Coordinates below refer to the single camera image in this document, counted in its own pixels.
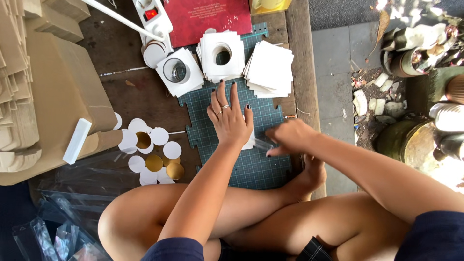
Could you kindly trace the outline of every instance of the white cable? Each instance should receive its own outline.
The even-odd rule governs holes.
[[[102,11],[103,13],[105,13],[105,14],[111,16],[112,18],[114,18],[114,19],[120,21],[121,23],[123,23],[123,24],[129,26],[130,28],[132,28],[132,29],[138,31],[139,33],[143,33],[144,35],[146,35],[146,36],[148,36],[148,37],[150,37],[150,38],[152,38],[152,39],[154,39],[154,40],[157,40],[157,41],[159,41],[159,42],[162,42],[162,41],[165,40],[164,34],[163,34],[161,37],[160,37],[160,36],[156,36],[156,35],[150,33],[149,31],[147,31],[147,30],[141,28],[140,26],[134,24],[133,22],[131,22],[131,21],[125,19],[123,16],[119,15],[119,14],[116,13],[115,11],[109,9],[108,7],[106,7],[106,6],[102,5],[102,4],[100,4],[99,2],[97,2],[97,1],[95,1],[95,0],[81,0],[81,1],[84,2],[84,3],[86,3],[86,4],[88,4],[88,5],[91,5],[91,6],[95,7],[96,9]]]

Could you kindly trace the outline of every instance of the gold paper circle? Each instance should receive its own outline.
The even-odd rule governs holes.
[[[166,157],[166,156],[163,156],[162,159],[163,159],[163,164],[164,164],[165,167],[169,166],[169,164],[171,164],[171,163],[178,163],[178,164],[180,164],[180,157],[177,158],[177,159],[170,159],[170,158],[168,158],[168,157]]]
[[[137,148],[144,150],[150,147],[151,145],[150,135],[142,131],[136,133],[136,135],[137,135],[137,145],[136,145]]]
[[[145,160],[145,166],[152,172],[160,171],[163,167],[163,160],[158,155],[150,155]]]
[[[171,163],[166,167],[166,173],[173,180],[178,180],[184,176],[185,170],[179,163]]]

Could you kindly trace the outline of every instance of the stack of white paper squares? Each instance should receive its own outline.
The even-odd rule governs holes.
[[[188,76],[189,78],[187,81],[182,81],[183,83],[173,83],[164,76],[164,64],[166,63],[166,61],[172,58],[177,58],[181,60],[185,64],[186,68],[188,68],[188,70],[190,71],[190,75]],[[156,68],[156,71],[160,75],[161,79],[163,80],[164,84],[166,85],[172,96],[180,97],[189,91],[201,89],[205,84],[203,80],[204,76],[201,72],[200,67],[193,58],[193,55],[184,48],[181,48],[177,50],[175,53],[169,55],[167,58],[159,62],[157,66],[158,67]]]
[[[230,60],[225,65],[218,65],[216,57],[223,51],[229,52]],[[205,33],[198,44],[197,54],[205,78],[213,83],[243,76],[245,51],[237,32]]]
[[[287,97],[291,93],[293,75],[291,50],[258,42],[243,72],[246,86],[258,98]]]

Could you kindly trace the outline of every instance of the green cutting mat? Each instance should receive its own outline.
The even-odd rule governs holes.
[[[253,25],[253,32],[241,36],[245,46],[245,63],[248,62],[261,36],[269,36],[267,24]],[[255,137],[265,139],[264,132],[284,121],[280,106],[274,109],[271,98],[258,99],[253,91],[248,90],[244,78],[226,81],[226,94],[229,97],[232,81],[237,82],[240,107],[250,104],[254,113]],[[219,84],[206,82],[201,90],[188,92],[179,98],[179,104],[187,104],[192,127],[186,126],[190,146],[198,147],[201,163],[205,164],[218,146],[219,140],[206,108],[211,103],[211,91]],[[289,156],[266,157],[266,151],[253,148],[243,150],[235,163],[229,186],[246,189],[273,189],[283,186],[287,182],[287,171],[291,171]]]

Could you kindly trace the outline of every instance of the dirt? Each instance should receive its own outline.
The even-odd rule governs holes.
[[[359,79],[361,77],[364,79],[367,83],[369,83],[372,80],[377,79],[377,77],[382,73],[381,68],[377,69],[365,69],[361,71],[361,73],[358,73],[358,75],[354,74],[356,76],[356,79]],[[398,89],[396,91],[396,97],[400,95],[400,101],[405,99],[405,81],[403,78],[400,77],[393,77],[390,76],[391,80],[394,82],[399,82]],[[353,92],[357,90],[363,90],[364,94],[366,95],[367,103],[369,103],[370,98],[384,98],[387,100],[387,103],[389,101],[392,101],[392,98],[389,97],[389,91],[381,92],[380,88],[377,87],[376,85],[372,84],[371,86],[367,85],[362,85],[361,87],[353,87]],[[405,117],[412,117],[410,113],[407,113]],[[355,116],[355,132],[358,136],[358,141],[356,145],[358,147],[362,147],[368,150],[373,150],[375,151],[375,140],[379,136],[379,134],[389,125],[386,123],[380,123],[375,120],[375,115],[374,112],[371,110],[367,111],[366,118],[364,120],[361,120],[357,126],[356,126],[356,119],[357,116]]]

